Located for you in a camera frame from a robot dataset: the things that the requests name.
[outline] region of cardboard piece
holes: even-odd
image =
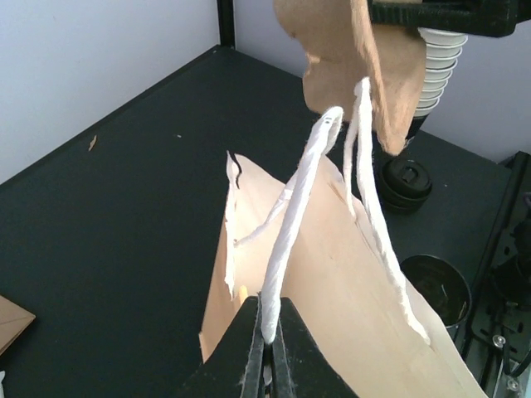
[[[0,355],[33,322],[35,315],[0,296]]]
[[[418,2],[392,0],[387,2]],[[304,98],[322,114],[331,106],[352,118],[352,87],[371,79],[373,129],[391,155],[405,145],[426,73],[426,43],[416,30],[371,25],[365,0],[274,0],[286,33],[308,57]]]
[[[238,166],[227,161],[225,222],[200,335],[205,361],[246,295],[260,291],[283,219],[282,213],[256,240],[234,247],[264,221],[283,188],[250,160],[236,159],[237,185]],[[410,284],[413,312],[431,345],[409,327],[363,204],[353,198],[354,219],[343,192],[341,174],[323,158],[282,289],[330,366],[364,398],[485,398],[441,319]]]

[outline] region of white twisted paper handle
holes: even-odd
[[[357,99],[354,103],[353,117],[347,131],[343,151],[343,179],[345,181],[347,206],[352,216],[356,217],[353,208],[351,178],[353,145],[359,131],[356,179],[363,206],[373,228],[373,235],[382,264],[397,289],[400,304],[408,324],[424,338],[427,344],[430,344],[426,329],[417,320],[412,311],[406,292],[406,277],[400,270],[397,257],[392,249],[387,224],[378,200],[373,173],[373,107],[370,99],[368,77],[362,79],[356,85],[354,94],[356,94]],[[265,222],[258,226],[250,235],[236,243],[236,246],[238,246],[254,240],[280,214],[285,204],[288,204],[279,235],[271,251],[261,290],[261,331],[267,344],[271,344],[275,340],[276,325],[280,316],[280,291],[282,290],[285,270],[291,249],[299,233],[304,211],[308,206],[309,195],[314,185],[319,161],[334,146],[341,129],[342,120],[343,110],[339,107],[330,108],[323,114],[312,128],[297,171],[285,185]]]

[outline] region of gray wall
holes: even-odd
[[[272,0],[234,0],[237,49],[295,75],[306,59],[278,25]],[[471,36],[423,129],[499,161],[531,153],[531,22],[512,36]]]
[[[216,0],[0,0],[0,183],[218,42]]]

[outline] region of stacked white cups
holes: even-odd
[[[441,100],[448,80],[463,52],[468,36],[463,33],[419,28],[426,42],[426,77],[415,117],[427,116]]]

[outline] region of black table surface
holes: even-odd
[[[226,150],[285,181],[316,119],[300,79],[216,49],[1,185],[0,294],[37,316],[0,356],[7,397],[174,392],[201,363]],[[426,133],[407,151],[436,182],[388,215],[399,257],[473,278],[509,172]]]

